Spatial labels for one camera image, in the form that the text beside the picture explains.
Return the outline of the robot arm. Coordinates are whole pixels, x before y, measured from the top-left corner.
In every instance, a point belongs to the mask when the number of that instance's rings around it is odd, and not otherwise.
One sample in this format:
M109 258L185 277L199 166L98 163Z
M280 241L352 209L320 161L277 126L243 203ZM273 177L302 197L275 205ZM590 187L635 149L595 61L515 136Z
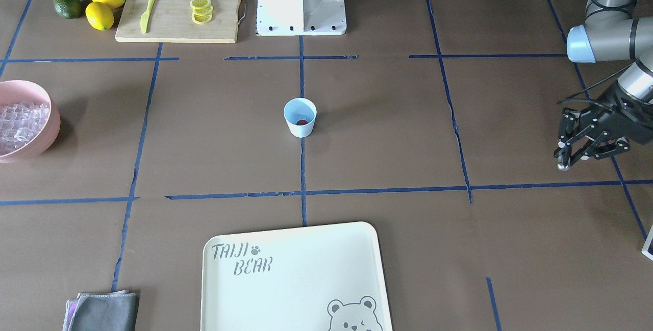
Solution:
M588 0L585 22L568 33L567 56L572 62L632 63L610 75L611 85L597 98L581 91L561 101L586 107L563 109L554 152L558 170L568 170L578 161L624 154L631 141L651 143L652 19L633 16L637 3Z

